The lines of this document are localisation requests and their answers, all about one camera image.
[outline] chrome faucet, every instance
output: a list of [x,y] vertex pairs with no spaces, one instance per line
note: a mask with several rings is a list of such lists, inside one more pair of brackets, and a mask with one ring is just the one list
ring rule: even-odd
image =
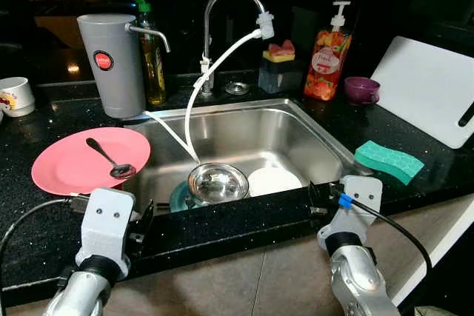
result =
[[164,44],[164,48],[167,53],[171,52],[170,44],[168,43],[168,39],[166,36],[161,32],[157,30],[151,30],[151,29],[144,29],[143,27],[138,27],[138,26],[133,26],[130,23],[125,24],[125,30],[128,31],[129,33],[135,32],[135,33],[147,33],[148,35],[153,35],[153,36],[158,36],[161,38]]
[[[207,59],[209,60],[210,65],[210,58],[209,58],[209,46],[210,46],[210,31],[209,31],[209,16],[210,16],[210,11],[212,10],[214,4],[216,3],[217,0],[209,0],[206,5],[206,10],[204,11],[204,60],[206,61]],[[253,0],[253,2],[256,4],[259,13],[265,13],[265,7],[261,3],[260,0]],[[209,77],[209,80],[204,83],[204,86],[202,87],[201,94],[204,96],[209,96],[212,95],[212,90],[214,87],[214,75],[212,74]]]

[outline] sparkly granite countertop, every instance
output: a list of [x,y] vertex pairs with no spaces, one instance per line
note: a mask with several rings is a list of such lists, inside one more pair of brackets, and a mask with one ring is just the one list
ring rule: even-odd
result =
[[[21,213],[52,198],[37,188],[30,177],[31,166],[43,149],[81,130],[120,125],[104,114],[100,100],[92,98],[96,95],[93,84],[40,89],[48,91],[49,100],[39,100],[37,110],[30,115],[4,118],[0,124],[0,230],[3,232]],[[82,98],[62,100],[72,93]],[[184,107],[189,95],[189,88],[176,90],[160,109]],[[240,98],[221,94],[196,105],[269,97],[275,96],[253,87]],[[350,106],[341,93],[328,103],[296,100],[351,151],[370,139],[414,155],[425,163],[408,186],[387,174],[375,173],[384,183],[383,213],[403,212],[474,192],[474,139],[461,149],[450,149],[378,106]],[[152,229],[162,233],[145,244],[140,255],[132,257],[130,276],[310,235],[322,221],[311,221],[308,204],[306,189],[297,189],[155,217]],[[19,228],[10,241],[2,266],[7,304],[38,300],[54,293],[54,278],[66,265],[72,264],[79,249],[81,218],[63,206],[52,206]]]

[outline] spoon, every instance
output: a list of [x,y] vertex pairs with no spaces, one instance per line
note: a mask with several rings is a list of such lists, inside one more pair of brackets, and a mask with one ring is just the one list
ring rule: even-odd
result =
[[90,148],[95,149],[97,152],[103,155],[113,165],[113,168],[110,171],[110,175],[112,175],[115,179],[127,179],[136,173],[136,169],[133,165],[117,164],[116,162],[114,162],[113,159],[109,157],[107,153],[105,153],[101,145],[93,138],[86,138],[86,144]]

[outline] mug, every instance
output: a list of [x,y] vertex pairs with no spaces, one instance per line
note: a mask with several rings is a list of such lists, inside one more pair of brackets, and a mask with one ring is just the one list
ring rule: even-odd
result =
[[349,104],[375,104],[380,84],[370,78],[347,77],[344,81],[344,90],[349,98]]
[[11,77],[0,79],[0,109],[12,117],[27,115],[35,109],[35,97],[28,79]]

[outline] water filter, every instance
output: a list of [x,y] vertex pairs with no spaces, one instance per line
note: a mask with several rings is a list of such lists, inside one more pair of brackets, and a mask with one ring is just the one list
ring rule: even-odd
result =
[[136,18],[90,14],[77,18],[102,106],[112,118],[131,118],[145,110],[138,36],[127,31]]

